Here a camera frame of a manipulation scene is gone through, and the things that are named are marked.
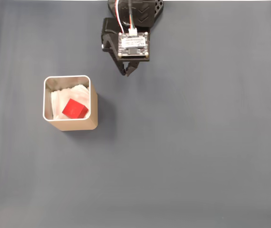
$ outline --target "connector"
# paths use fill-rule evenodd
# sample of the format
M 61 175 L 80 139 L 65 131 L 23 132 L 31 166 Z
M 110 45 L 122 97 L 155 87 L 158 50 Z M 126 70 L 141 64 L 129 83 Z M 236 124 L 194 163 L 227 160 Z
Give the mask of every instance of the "connector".
M 137 36 L 137 29 L 136 28 L 134 28 L 134 29 L 129 28 L 128 31 L 129 31 L 130 36 L 135 36 L 135 37 Z

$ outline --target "gray tablecloth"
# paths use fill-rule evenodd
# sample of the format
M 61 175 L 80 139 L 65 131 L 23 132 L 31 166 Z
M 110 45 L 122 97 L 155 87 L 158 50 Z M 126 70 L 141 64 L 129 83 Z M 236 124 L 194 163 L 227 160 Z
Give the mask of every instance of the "gray tablecloth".
M 271 228 L 271 2 L 166 2 L 129 78 L 105 1 L 1 12 L 0 228 Z M 64 75 L 92 79 L 97 129 L 42 118 Z

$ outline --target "red block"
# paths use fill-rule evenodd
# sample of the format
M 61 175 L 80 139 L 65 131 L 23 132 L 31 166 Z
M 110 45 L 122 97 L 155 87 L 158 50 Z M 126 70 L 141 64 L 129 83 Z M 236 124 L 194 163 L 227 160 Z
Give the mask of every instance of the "red block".
M 88 109 L 86 106 L 82 105 L 81 103 L 70 99 L 63 110 L 63 114 L 71 119 L 80 119 L 84 118 Z

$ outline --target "crumpled paper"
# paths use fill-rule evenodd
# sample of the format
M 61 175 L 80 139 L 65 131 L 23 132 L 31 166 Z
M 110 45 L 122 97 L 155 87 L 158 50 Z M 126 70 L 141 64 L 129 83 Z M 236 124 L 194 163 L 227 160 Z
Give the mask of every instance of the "crumpled paper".
M 62 89 L 51 93 L 53 120 L 70 119 L 62 113 L 70 99 L 86 106 L 88 112 L 84 118 L 90 115 L 89 90 L 84 85 L 76 85 L 73 88 Z

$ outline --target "cable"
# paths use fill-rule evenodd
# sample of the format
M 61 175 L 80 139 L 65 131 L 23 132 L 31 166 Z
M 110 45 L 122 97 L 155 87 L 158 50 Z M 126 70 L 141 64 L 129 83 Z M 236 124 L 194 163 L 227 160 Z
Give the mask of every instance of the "cable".
M 118 24 L 120 25 L 121 27 L 121 30 L 122 30 L 122 33 L 124 33 L 124 29 L 123 29 L 123 26 L 122 26 L 122 23 L 121 23 L 121 20 L 120 20 L 120 15 L 118 13 L 118 1 L 119 0 L 116 0 L 116 19 L 118 21 Z
M 131 2 L 131 0 L 128 0 L 128 9 L 129 9 L 130 29 L 134 29 L 135 25 L 134 25 L 134 20 L 132 17 L 132 2 Z

